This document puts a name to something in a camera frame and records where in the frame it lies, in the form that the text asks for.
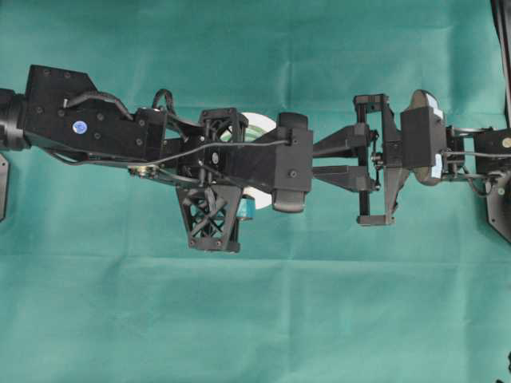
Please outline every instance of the bolt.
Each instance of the bolt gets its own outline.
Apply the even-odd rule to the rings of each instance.
[[[502,146],[506,149],[511,148],[511,137],[506,137],[504,140],[502,140]]]

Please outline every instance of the blue label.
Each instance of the blue label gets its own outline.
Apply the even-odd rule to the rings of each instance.
[[[84,121],[77,121],[73,124],[73,130],[76,134],[87,132],[87,124]]]

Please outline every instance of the black cable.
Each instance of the black cable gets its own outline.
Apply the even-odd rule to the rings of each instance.
[[[462,167],[463,169],[463,172],[465,172],[465,174],[470,174],[469,172],[469,169],[467,169],[466,166]],[[472,189],[472,191],[478,196],[478,197],[481,197],[481,198],[486,198],[488,195],[491,194],[492,190],[493,190],[493,185],[491,185],[491,188],[489,189],[488,192],[486,191],[482,191],[482,190],[479,190],[476,185],[473,183],[473,179],[472,178],[466,178],[466,181],[467,183],[469,184],[470,188]]]
[[[123,165],[123,166],[149,166],[149,165],[158,165],[163,164],[164,162],[175,160],[177,158],[181,158],[184,156],[189,156],[190,154],[200,152],[206,148],[216,148],[216,147],[241,147],[241,146],[251,146],[251,147],[264,147],[264,146],[275,146],[281,144],[288,144],[288,140],[277,140],[272,142],[264,142],[264,143],[256,143],[256,142],[210,142],[209,144],[201,145],[197,148],[188,150],[187,152],[177,153],[173,156],[168,156],[164,158],[160,158],[159,160],[148,161],[148,162],[126,162],[126,161],[114,161],[114,160],[81,160],[81,161],[69,161],[62,156],[60,156],[55,151],[49,149],[42,149],[46,153],[50,154],[53,158],[60,160],[64,164],[79,166],[86,164],[96,164],[96,165]]]
[[[474,156],[474,157],[485,157],[485,158],[511,158],[509,153],[491,154],[482,152],[443,152],[444,156]]]
[[[157,169],[158,169],[158,172],[165,174],[168,178],[171,178],[176,182],[188,182],[190,184],[198,184],[200,182],[197,178],[178,176],[177,174],[167,172],[166,170],[164,170],[162,168],[157,168]]]
[[[72,108],[73,106],[82,104],[86,102],[87,100],[100,100],[105,102],[113,102],[119,111],[123,114],[124,117],[126,117],[128,120],[133,121],[133,116],[129,114],[128,108],[122,103],[121,100],[119,100],[117,97],[115,97],[113,94],[106,93],[106,92],[98,92],[97,90],[91,90],[89,92],[84,92],[79,96],[76,96],[75,98],[72,98],[71,100],[67,101],[67,103],[64,105],[64,108]]]
[[[168,89],[160,89],[153,98],[153,109],[156,109],[158,107],[158,103],[160,102],[160,99],[162,97],[165,97],[165,106],[167,108],[167,111],[169,111],[171,114],[176,114],[176,111],[174,110],[174,96],[172,95],[172,92]]]

